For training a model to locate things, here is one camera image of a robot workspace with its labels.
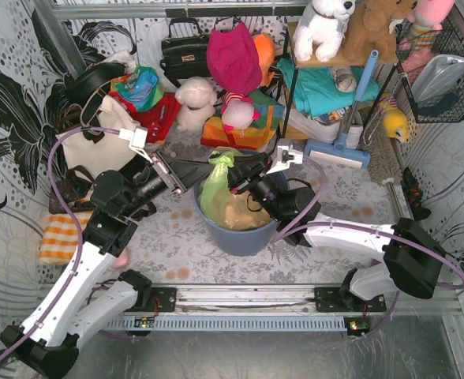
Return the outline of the green trash bag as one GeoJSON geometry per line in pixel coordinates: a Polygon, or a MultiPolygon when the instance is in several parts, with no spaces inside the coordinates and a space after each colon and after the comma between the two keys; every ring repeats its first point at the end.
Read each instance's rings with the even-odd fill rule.
{"type": "Polygon", "coordinates": [[[237,168],[245,154],[235,148],[218,147],[208,158],[213,166],[210,175],[200,184],[197,204],[206,218],[218,227],[231,231],[248,231],[266,226],[273,219],[253,200],[249,191],[232,194],[228,174],[237,168]]]}

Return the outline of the blue trash bin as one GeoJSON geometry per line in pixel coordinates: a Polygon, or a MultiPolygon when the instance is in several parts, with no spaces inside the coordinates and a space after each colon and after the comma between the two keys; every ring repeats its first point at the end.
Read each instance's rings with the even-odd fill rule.
{"type": "MultiPolygon", "coordinates": [[[[251,153],[246,150],[238,151],[245,155],[251,153]]],[[[211,240],[215,243],[215,245],[224,253],[238,257],[254,256],[266,247],[272,236],[275,234],[279,223],[273,219],[273,221],[266,226],[248,231],[231,231],[216,226],[204,216],[197,204],[197,198],[200,195],[200,184],[202,181],[193,187],[194,202],[196,210],[204,220],[208,233],[211,236],[211,240]]]]}

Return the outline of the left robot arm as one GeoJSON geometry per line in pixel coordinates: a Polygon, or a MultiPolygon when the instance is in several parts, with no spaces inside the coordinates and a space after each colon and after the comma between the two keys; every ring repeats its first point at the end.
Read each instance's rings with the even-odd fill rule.
{"type": "Polygon", "coordinates": [[[210,163],[173,159],[155,152],[142,171],[126,178],[120,171],[99,174],[93,184],[95,209],[58,282],[20,326],[1,334],[6,353],[47,378],[63,378],[80,349],[105,324],[132,308],[152,303],[152,282],[129,269],[106,294],[85,306],[100,276],[120,257],[137,229],[135,219],[165,190],[184,193],[213,170],[210,163]]]}

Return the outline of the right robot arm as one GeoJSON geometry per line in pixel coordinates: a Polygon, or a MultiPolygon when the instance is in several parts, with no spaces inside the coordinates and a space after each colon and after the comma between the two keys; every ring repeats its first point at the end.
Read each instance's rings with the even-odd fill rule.
{"type": "Polygon", "coordinates": [[[343,308],[357,310],[379,295],[396,291],[432,298],[445,253],[414,220],[368,225],[335,219],[321,212],[322,189],[313,189],[307,182],[282,189],[273,179],[292,164],[311,162],[291,148],[279,150],[275,157],[238,153],[228,170],[228,188],[234,194],[249,193],[277,222],[278,238],[292,246],[333,247],[373,260],[372,266],[346,274],[339,288],[343,308]]]}

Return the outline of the rainbow striped bag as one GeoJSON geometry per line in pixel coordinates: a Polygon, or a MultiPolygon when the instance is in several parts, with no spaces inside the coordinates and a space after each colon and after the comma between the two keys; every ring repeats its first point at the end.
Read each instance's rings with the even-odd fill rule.
{"type": "Polygon", "coordinates": [[[200,143],[209,147],[232,147],[236,149],[258,150],[276,135],[285,106],[259,90],[247,95],[253,100],[260,118],[244,130],[225,131],[221,111],[209,118],[205,124],[200,143]]]}

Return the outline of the cream plush lamb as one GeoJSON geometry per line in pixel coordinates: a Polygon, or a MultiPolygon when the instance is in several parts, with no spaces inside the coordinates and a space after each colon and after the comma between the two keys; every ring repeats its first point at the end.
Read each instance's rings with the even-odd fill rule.
{"type": "Polygon", "coordinates": [[[177,89],[175,99],[181,104],[176,117],[178,130],[197,133],[215,113],[217,93],[208,79],[191,77],[177,89]]]}

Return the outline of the colourful rainbow cloth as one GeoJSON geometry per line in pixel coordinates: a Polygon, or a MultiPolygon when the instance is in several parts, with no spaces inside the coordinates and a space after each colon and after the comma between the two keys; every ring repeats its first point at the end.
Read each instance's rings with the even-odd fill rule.
{"type": "Polygon", "coordinates": [[[113,79],[109,95],[129,113],[151,110],[164,95],[157,72],[147,66],[138,66],[133,73],[113,79]]]}

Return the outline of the teal folded cloth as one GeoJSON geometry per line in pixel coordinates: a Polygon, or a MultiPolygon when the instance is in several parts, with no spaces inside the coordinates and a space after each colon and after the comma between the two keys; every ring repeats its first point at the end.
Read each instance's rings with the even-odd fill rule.
{"type": "MultiPolygon", "coordinates": [[[[287,58],[281,58],[277,67],[283,73],[287,86],[290,89],[294,74],[294,64],[287,58]]],[[[363,73],[361,67],[352,66],[352,72],[359,81],[363,73]]],[[[380,91],[380,85],[370,79],[361,101],[374,100],[380,91]]],[[[355,92],[340,92],[335,87],[327,67],[299,69],[293,102],[301,113],[320,116],[339,108],[348,107],[354,101],[355,92]]]]}

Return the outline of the orange checkered towel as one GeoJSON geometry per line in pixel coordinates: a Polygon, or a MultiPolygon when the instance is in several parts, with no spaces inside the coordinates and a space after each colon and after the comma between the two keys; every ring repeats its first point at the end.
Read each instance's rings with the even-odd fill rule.
{"type": "Polygon", "coordinates": [[[43,265],[68,264],[77,248],[78,233],[68,214],[50,215],[39,244],[38,259],[43,265]]]}

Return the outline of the bristle broom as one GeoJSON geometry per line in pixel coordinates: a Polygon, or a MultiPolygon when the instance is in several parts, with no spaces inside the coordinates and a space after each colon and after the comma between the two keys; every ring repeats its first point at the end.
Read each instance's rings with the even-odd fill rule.
{"type": "Polygon", "coordinates": [[[408,202],[401,187],[402,171],[395,140],[387,136],[379,111],[364,122],[359,147],[371,156],[367,167],[373,182],[385,188],[397,217],[413,219],[408,202]]]}

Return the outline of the yellow plush duck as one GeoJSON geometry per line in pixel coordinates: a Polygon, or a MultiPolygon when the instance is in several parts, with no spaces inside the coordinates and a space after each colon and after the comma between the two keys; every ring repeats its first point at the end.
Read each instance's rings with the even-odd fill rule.
{"type": "Polygon", "coordinates": [[[379,108],[387,136],[400,143],[407,142],[409,136],[408,118],[399,109],[396,100],[383,97],[379,102],[379,108]]]}

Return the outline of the white plush dog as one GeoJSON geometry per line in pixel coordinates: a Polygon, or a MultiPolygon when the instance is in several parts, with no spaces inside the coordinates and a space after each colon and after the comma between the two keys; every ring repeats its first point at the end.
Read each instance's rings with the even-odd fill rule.
{"type": "Polygon", "coordinates": [[[307,62],[332,60],[338,53],[356,2],[312,0],[305,7],[294,33],[294,57],[307,62]]]}

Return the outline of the brown teddy bear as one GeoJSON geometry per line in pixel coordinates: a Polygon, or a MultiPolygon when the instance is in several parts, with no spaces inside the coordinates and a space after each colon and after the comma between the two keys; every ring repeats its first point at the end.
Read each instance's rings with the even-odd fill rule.
{"type": "Polygon", "coordinates": [[[357,62],[367,47],[378,50],[384,63],[397,62],[396,37],[390,32],[391,23],[403,22],[413,13],[414,0],[368,0],[356,6],[348,22],[343,40],[343,54],[349,62],[357,62]]]}

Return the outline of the silver foil pouch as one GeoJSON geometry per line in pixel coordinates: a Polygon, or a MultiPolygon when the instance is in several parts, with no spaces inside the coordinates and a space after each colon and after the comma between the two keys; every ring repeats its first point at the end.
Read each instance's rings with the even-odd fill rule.
{"type": "Polygon", "coordinates": [[[449,92],[464,74],[464,57],[438,54],[432,58],[411,85],[416,103],[449,92]]]}

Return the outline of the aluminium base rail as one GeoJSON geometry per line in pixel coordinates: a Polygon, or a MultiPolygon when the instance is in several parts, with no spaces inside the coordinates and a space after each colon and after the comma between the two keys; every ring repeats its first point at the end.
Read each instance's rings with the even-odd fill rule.
{"type": "Polygon", "coordinates": [[[451,290],[438,289],[429,300],[409,295],[381,295],[365,306],[346,308],[339,288],[311,284],[156,284],[142,308],[128,310],[112,282],[94,285],[84,308],[105,316],[104,332],[344,332],[361,334],[382,317],[460,316],[462,307],[451,290]]]}

